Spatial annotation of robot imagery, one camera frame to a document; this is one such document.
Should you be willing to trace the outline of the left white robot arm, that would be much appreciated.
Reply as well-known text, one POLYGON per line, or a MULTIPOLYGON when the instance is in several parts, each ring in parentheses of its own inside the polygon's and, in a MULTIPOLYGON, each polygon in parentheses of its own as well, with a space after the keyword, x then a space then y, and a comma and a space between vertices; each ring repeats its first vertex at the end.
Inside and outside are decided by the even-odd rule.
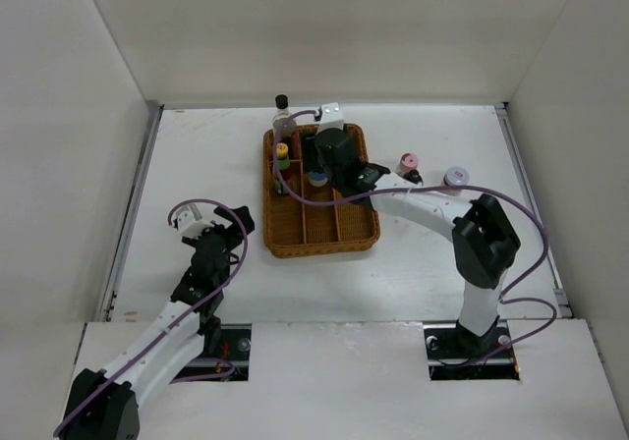
POLYGON ((178 203, 168 214, 183 244, 194 253, 165 307, 137 340, 98 370, 74 379, 56 439, 136 439, 141 413, 194 358, 207 360, 220 349, 215 312, 224 290, 242 268, 255 222, 246 206, 215 202, 215 223, 204 219, 199 199, 178 203))

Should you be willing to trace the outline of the pink lid spice jar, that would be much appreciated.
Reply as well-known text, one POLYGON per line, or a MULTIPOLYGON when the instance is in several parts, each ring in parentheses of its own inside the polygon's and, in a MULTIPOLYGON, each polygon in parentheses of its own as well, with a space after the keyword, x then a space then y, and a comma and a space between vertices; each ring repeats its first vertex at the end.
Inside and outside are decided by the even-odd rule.
POLYGON ((419 158, 416 154, 407 152, 404 153, 398 162, 396 173, 399 176, 404 176, 413 170, 418 170, 419 158))

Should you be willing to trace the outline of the dark soy sauce bottle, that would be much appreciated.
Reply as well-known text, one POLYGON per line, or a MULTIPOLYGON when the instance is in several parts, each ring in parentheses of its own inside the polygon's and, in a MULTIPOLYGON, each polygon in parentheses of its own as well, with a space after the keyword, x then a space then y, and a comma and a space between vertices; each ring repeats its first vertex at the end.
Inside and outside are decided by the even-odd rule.
POLYGON ((301 157, 299 131, 296 120, 291 118, 288 96, 278 94, 274 101, 276 113, 272 119, 273 142, 286 144, 289 157, 299 159, 301 157))

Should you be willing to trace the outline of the black grinder pepper bottle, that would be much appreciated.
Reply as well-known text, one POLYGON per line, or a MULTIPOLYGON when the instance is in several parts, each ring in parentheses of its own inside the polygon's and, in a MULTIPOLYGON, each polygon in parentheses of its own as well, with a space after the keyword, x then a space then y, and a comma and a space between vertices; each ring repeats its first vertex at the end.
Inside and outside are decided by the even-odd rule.
POLYGON ((417 169, 410 170, 403 178, 414 185, 422 186, 424 184, 424 180, 417 169))

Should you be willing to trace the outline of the yellow cap red sauce bottle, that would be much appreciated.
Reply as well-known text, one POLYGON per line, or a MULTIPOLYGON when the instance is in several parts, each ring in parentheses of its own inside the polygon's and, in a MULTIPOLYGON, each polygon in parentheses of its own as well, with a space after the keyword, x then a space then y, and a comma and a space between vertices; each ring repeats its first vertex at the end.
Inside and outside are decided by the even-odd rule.
POLYGON ((292 178, 293 170, 291 168, 290 149, 284 142, 279 142, 275 147, 277 157, 277 170, 280 174, 280 179, 277 175, 273 175, 275 191, 280 195, 288 194, 289 182, 292 178))

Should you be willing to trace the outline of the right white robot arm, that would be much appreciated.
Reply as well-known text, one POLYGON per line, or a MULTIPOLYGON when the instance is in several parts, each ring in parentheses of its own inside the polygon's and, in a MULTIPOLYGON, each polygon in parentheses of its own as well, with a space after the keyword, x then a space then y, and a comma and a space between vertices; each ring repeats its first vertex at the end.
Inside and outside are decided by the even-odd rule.
POLYGON ((363 160, 345 129, 307 133, 301 139, 305 170, 324 174, 351 204, 419 224, 453 245, 465 287, 454 332, 464 357, 484 355, 498 321, 504 278, 521 246, 496 198, 472 200, 444 192, 424 192, 388 168, 363 160))

